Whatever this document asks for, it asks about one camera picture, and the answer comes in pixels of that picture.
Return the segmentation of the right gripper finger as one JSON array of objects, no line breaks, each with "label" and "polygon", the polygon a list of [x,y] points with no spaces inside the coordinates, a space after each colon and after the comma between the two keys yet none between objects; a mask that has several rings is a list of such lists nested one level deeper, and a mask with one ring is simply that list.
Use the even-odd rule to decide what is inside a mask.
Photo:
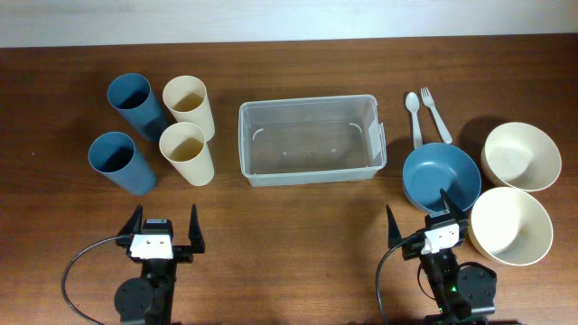
[{"label": "right gripper finger", "polygon": [[393,248],[402,242],[401,233],[399,231],[396,219],[392,209],[387,206],[387,223],[388,223],[388,247]]},{"label": "right gripper finger", "polygon": [[455,221],[459,226],[468,226],[469,219],[466,213],[454,203],[444,189],[440,189],[446,212],[441,215],[442,221]]}]

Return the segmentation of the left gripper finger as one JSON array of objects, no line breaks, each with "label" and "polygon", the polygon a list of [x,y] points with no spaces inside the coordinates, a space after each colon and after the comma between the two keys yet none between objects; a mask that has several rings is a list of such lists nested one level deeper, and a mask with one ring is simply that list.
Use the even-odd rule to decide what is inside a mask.
[{"label": "left gripper finger", "polygon": [[191,242],[191,251],[194,254],[204,254],[205,253],[205,241],[200,229],[200,223],[198,219],[198,210],[195,204],[191,207],[191,218],[189,224],[188,237]]},{"label": "left gripper finger", "polygon": [[117,233],[117,246],[131,246],[134,235],[141,234],[143,207],[137,205],[131,218]]}]

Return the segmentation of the blue bowl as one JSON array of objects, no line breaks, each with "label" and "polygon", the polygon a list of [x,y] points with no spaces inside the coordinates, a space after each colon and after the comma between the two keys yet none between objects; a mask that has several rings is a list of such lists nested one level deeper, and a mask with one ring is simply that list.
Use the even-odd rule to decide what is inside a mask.
[{"label": "blue bowl", "polygon": [[462,149],[445,143],[424,144],[405,160],[402,183],[407,199],[427,213],[445,209],[440,190],[460,209],[470,209],[481,194],[477,164]]}]

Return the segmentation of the cream bowl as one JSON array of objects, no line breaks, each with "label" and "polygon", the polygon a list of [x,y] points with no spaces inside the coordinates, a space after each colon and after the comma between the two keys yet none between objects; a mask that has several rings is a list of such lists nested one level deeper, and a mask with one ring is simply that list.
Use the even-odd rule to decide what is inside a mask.
[{"label": "cream bowl", "polygon": [[526,192],[552,186],[562,171],[562,157],[552,138],[521,122],[494,128],[482,147],[480,162],[494,185]]},{"label": "cream bowl", "polygon": [[474,203],[468,236],[489,260],[528,266],[548,254],[554,229],[547,211],[532,195],[498,187],[487,190]]}]

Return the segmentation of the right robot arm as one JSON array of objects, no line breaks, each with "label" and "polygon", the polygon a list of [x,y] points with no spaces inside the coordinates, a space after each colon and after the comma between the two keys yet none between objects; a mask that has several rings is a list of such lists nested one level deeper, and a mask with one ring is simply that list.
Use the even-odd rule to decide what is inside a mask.
[{"label": "right robot arm", "polygon": [[440,190],[444,208],[424,218],[425,227],[401,237],[391,209],[387,209],[388,251],[376,271],[380,277],[387,258],[397,249],[407,261],[420,260],[418,270],[425,272],[439,313],[424,318],[425,324],[486,324],[494,313],[497,274],[476,262],[457,262],[452,249],[467,235],[469,220],[465,212]]}]

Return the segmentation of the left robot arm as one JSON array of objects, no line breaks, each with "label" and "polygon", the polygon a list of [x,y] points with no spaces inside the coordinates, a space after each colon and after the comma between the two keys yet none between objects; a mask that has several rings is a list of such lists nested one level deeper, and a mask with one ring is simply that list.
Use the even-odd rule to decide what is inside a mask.
[{"label": "left robot arm", "polygon": [[123,282],[116,291],[114,304],[123,324],[169,324],[176,271],[179,264],[190,264],[195,254],[205,252],[197,208],[191,208],[187,246],[172,243],[172,222],[167,218],[143,219],[143,207],[137,206],[131,218],[118,232],[116,245],[140,264],[141,274]]}]

